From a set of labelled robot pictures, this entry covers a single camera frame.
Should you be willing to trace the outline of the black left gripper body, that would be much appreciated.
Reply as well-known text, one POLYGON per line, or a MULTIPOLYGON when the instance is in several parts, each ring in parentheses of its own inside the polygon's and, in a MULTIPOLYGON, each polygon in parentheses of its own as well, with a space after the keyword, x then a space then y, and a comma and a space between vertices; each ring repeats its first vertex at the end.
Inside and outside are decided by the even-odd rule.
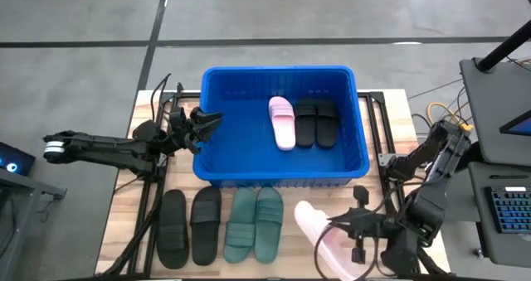
POLYGON ((192 154, 199 154, 198 136, 193 129, 193 121, 188 119, 184 108, 178 107, 169 114, 171 132, 169 134, 174 150, 187 149, 192 154))

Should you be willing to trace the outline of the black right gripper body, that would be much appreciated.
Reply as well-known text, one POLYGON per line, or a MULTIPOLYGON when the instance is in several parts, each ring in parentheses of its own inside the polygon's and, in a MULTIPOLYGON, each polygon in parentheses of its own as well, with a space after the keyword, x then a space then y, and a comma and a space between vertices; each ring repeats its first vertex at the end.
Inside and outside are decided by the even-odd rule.
POLYGON ((388 200, 388 194, 383 196, 380 204, 372 211, 365 206, 369 203, 369 191, 364 186, 353 187, 353 197, 358 201, 358 207, 354 214, 354 239, 355 246, 352 250, 352 261, 357 264, 366 263, 366 250, 364 249, 364 238, 370 236, 375 241, 373 262, 377 262, 378 256, 378 228, 381 225, 381 219, 377 216, 388 200))

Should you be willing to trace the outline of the pink rubber slide sandal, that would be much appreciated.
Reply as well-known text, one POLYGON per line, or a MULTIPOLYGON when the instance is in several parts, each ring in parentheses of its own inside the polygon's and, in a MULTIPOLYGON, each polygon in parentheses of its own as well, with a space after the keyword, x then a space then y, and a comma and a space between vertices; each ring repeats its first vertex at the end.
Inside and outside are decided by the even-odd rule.
MULTIPOLYGON (((316 247, 317 239, 325 231, 329 216, 315 209, 309 202, 300 201, 294 210, 295 220, 310 243, 316 247)), ((318 259, 324 262, 341 281, 354 281, 361 276, 363 268, 351 261, 351 252, 342 242, 347 233, 333 227, 321 240, 318 259)))
POLYGON ((268 109, 278 149, 292 150, 295 146, 295 114, 291 103, 283 97, 274 96, 269 100, 268 109))

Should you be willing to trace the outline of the green rubber slide sandal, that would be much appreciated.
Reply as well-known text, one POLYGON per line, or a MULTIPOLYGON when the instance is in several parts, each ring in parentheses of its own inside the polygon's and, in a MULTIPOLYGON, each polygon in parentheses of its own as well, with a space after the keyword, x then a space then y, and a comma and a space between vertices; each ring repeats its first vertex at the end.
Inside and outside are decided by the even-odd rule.
POLYGON ((264 187, 256 198, 255 256, 263 264, 276 259, 283 225, 284 204, 280 193, 271 187, 264 187))
POLYGON ((251 188, 240 188, 233 197, 231 213, 226 223, 224 260, 231 264, 242 262, 254 247, 256 233, 256 194, 251 188))

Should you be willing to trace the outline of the black rubber slide sandal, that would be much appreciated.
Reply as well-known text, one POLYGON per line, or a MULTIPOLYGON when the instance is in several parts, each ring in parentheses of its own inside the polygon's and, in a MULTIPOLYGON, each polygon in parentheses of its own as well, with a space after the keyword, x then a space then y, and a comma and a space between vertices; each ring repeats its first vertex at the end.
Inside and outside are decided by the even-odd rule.
POLYGON ((181 190, 164 193, 159 211, 157 253, 167 269, 180 269, 188 261, 186 198, 181 190))
POLYGON ((216 187, 201 189, 192 202, 192 261, 200 266, 212 264, 217 257, 222 196, 216 187))
POLYGON ((337 140, 339 114, 335 103, 319 100, 316 104, 316 140, 323 149, 331 149, 337 140))
POLYGON ((315 140, 316 108, 312 99, 301 99, 294 107, 295 143, 301 148, 311 148, 315 140))

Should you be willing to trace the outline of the blue plastic bin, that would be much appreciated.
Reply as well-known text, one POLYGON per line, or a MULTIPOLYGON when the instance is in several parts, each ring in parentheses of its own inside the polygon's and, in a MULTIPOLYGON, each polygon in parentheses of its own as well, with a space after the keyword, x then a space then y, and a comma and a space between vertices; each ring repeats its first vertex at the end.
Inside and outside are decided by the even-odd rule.
POLYGON ((342 65, 214 67, 202 78, 201 108, 223 114, 193 171, 216 187, 340 187, 370 168, 354 73, 342 65), (330 100, 338 110, 336 144, 278 149, 269 100, 330 100))

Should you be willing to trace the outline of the backlit black keyboard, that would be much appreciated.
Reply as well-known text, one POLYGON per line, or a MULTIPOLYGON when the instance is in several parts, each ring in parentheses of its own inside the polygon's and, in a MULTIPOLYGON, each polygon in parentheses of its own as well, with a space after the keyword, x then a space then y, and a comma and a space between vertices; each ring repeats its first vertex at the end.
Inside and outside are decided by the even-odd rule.
POLYGON ((500 234, 531 234, 531 187, 486 187, 485 196, 500 234))

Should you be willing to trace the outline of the grey keyboard desk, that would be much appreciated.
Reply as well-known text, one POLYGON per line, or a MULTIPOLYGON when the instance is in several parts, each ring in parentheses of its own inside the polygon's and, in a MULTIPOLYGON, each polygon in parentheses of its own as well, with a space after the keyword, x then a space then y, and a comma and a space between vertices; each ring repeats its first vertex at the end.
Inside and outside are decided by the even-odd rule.
POLYGON ((468 166, 480 221, 480 249, 495 264, 531 268, 531 234, 500 234, 485 196, 486 187, 531 187, 531 169, 472 162, 468 166))

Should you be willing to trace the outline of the grey desk panel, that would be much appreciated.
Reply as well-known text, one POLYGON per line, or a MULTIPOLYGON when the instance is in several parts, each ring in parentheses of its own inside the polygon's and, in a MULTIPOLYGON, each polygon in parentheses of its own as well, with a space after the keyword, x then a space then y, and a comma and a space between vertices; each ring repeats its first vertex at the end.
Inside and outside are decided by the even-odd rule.
POLYGON ((531 136, 499 129, 531 111, 531 71, 501 62, 488 73, 473 60, 460 61, 480 151, 488 163, 531 167, 531 136))

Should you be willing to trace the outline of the black computer with blue light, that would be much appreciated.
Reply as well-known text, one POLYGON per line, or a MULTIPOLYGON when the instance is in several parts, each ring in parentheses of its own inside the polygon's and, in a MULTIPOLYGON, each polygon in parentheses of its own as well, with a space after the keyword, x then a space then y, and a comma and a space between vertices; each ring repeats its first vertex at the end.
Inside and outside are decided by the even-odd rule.
POLYGON ((28 176, 36 158, 18 148, 0 142, 0 168, 28 176))

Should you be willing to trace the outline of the black screen with blue display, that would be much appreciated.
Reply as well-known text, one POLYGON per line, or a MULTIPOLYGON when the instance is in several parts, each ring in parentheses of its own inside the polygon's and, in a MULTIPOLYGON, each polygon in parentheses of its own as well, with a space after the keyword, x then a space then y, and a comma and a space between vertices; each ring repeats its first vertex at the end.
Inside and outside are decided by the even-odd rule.
POLYGON ((531 137, 531 110, 502 125, 499 131, 503 134, 531 137))

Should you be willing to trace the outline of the dark grey side desk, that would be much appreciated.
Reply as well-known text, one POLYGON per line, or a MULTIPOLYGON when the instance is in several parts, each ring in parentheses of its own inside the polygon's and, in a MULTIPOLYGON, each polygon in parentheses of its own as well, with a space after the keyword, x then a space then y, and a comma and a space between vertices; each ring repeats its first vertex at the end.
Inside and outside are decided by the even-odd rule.
POLYGON ((42 195, 62 200, 65 188, 0 169, 0 281, 11 281, 42 195))

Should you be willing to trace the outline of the black pole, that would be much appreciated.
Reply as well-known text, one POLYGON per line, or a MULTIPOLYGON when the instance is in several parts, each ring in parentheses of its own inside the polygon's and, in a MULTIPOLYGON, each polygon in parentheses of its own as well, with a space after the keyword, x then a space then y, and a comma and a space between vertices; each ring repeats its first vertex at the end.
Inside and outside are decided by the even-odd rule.
POLYGON ((531 20, 527 21, 514 34, 492 50, 485 58, 474 58, 475 67, 482 72, 490 72, 505 57, 522 46, 531 38, 531 20))

